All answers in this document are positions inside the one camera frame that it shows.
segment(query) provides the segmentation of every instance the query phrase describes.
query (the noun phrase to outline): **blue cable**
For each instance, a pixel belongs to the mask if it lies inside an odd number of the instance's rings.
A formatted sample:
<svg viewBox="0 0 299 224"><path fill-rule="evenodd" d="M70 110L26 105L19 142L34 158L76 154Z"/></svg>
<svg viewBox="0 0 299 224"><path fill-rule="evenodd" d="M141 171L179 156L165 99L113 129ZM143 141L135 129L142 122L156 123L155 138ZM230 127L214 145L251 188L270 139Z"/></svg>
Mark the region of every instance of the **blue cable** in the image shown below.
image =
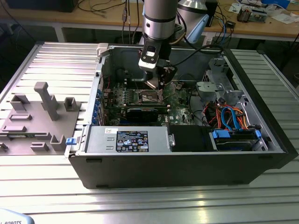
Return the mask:
<svg viewBox="0 0 299 224"><path fill-rule="evenodd" d="M227 123L225 122L225 120L224 120L224 112L225 112L226 109L230 109L231 112L232 112L232 117L233 117L233 121L234 121L235 128L236 128L237 130L241 129L241 127L240 127L240 125L239 125L239 123L238 123L238 121L237 121L237 117L236 117L236 115L235 115L234 110L233 110L232 108L228 107L228 106L227 106L227 107L224 107L224 108L222 109L222 111L221 111L221 121L223 122L224 126L227 127L231 132L233 131L233 129L232 129L230 126L228 126L228 124L227 124Z"/></svg>
<svg viewBox="0 0 299 224"><path fill-rule="evenodd" d="M225 24L224 24L224 22L223 22L223 20L222 19L220 19L220 18L218 18L218 17L216 17L218 20L220 20L221 22L222 22L222 25L223 25L223 30L224 30L224 33L223 33L223 37L222 37L222 39L221 39L221 44L223 44L223 41L224 41L224 38L225 38L225 34L226 34L226 27L225 27Z"/></svg>

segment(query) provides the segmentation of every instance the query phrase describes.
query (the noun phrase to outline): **gray plastic part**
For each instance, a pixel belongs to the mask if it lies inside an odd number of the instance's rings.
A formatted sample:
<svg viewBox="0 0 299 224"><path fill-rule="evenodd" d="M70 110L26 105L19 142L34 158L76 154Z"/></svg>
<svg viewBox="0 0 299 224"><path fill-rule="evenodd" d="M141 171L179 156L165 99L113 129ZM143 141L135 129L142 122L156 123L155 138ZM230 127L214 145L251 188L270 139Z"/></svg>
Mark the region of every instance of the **gray plastic part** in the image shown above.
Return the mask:
<svg viewBox="0 0 299 224"><path fill-rule="evenodd" d="M50 140L51 137L52 136L51 136L50 132L47 132L46 134L36 134L37 140Z"/></svg>
<svg viewBox="0 0 299 224"><path fill-rule="evenodd" d="M10 120L31 120L32 116L30 114L11 114L9 116Z"/></svg>
<svg viewBox="0 0 299 224"><path fill-rule="evenodd" d="M66 111L68 111L68 112L79 110L74 97L66 97L64 100L64 107L65 107Z"/></svg>
<svg viewBox="0 0 299 224"><path fill-rule="evenodd" d="M53 107L55 107L55 109L57 109L59 104L56 101L55 95L50 95L50 97L51 97L51 101L52 101ZM43 102L41 102L41 104L43 106L43 109L46 111L47 108L43 105Z"/></svg>
<svg viewBox="0 0 299 224"><path fill-rule="evenodd" d="M26 111L23 104L30 104L30 102L25 95L16 94L10 101L10 104L17 113L22 113Z"/></svg>
<svg viewBox="0 0 299 224"><path fill-rule="evenodd" d="M56 136L53 135L51 138L50 144L52 145L52 147L55 151L64 151L66 148L65 142L66 142L66 139L65 139L64 135L61 136L59 142L58 142Z"/></svg>
<svg viewBox="0 0 299 224"><path fill-rule="evenodd" d="M25 126L4 126L3 132L25 132L27 129Z"/></svg>
<svg viewBox="0 0 299 224"><path fill-rule="evenodd" d="M51 96L48 91L48 83L46 82L37 82L34 86L34 91L37 92L43 101L43 106L46 108L51 120L58 120L59 115L56 111L57 101L52 101Z"/></svg>
<svg viewBox="0 0 299 224"><path fill-rule="evenodd" d="M5 140L10 141L11 138L9 138L7 134L0 134L0 140L1 141L5 141Z"/></svg>
<svg viewBox="0 0 299 224"><path fill-rule="evenodd" d="M45 142L32 142L30 148L33 151L48 151L49 147Z"/></svg>
<svg viewBox="0 0 299 224"><path fill-rule="evenodd" d="M8 147L3 142L0 142L0 150L6 152Z"/></svg>
<svg viewBox="0 0 299 224"><path fill-rule="evenodd" d="M71 138L74 133L75 125L77 122L79 111L67 112L64 107L64 102L58 102L57 113L59 114L59 120L52 121L49 118L48 113L43 109L40 101L31 101L30 104L24 104L26 113L32 116L31 120L10 120L11 114L16 114L12 109L8 117L5 119L3 126L25 126L26 132L18 133L4 133L0 132L0 142L5 143L9 150L7 152L0 151L0 155L58 155L63 154L64 151L55 151L50 144L50 138L48 140L39 140L33 134L50 133L51 136L55 135L60 138L62 135L67 138ZM30 148L31 142L46 142L48 151L32 151Z"/></svg>

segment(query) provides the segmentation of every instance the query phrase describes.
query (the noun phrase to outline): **warning label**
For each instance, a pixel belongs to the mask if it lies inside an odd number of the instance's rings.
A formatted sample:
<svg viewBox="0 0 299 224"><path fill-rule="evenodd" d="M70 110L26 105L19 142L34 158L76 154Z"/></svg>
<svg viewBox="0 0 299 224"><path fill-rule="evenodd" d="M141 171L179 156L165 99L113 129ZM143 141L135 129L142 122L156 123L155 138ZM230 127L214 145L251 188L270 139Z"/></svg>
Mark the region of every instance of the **warning label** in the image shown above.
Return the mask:
<svg viewBox="0 0 299 224"><path fill-rule="evenodd" d="M117 132L116 151L126 152L148 152L149 138L147 131Z"/></svg>

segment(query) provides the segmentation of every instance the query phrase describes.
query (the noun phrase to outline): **red cable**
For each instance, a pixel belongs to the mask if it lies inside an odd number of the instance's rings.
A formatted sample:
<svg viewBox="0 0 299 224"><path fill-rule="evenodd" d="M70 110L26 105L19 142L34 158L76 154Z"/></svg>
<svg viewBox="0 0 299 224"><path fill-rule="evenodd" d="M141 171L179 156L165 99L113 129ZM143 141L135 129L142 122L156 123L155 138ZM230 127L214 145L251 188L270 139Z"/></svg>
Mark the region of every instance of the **red cable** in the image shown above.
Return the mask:
<svg viewBox="0 0 299 224"><path fill-rule="evenodd" d="M109 86L110 86L110 76L108 76L108 86L107 86L107 88L106 88L106 92L107 92L107 89L109 89Z"/></svg>

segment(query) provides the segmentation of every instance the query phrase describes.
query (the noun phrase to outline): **robotic arm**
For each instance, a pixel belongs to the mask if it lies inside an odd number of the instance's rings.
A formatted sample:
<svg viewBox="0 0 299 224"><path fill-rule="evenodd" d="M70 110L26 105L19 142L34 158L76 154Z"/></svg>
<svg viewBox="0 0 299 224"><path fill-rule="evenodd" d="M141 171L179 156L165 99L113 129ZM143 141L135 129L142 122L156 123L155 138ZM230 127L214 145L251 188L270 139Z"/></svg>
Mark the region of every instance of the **robotic arm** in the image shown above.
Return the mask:
<svg viewBox="0 0 299 224"><path fill-rule="evenodd" d="M175 39L178 0L145 0L143 34L144 47L139 67L145 81L153 89L163 89L172 80L177 68L169 66L171 42Z"/></svg>

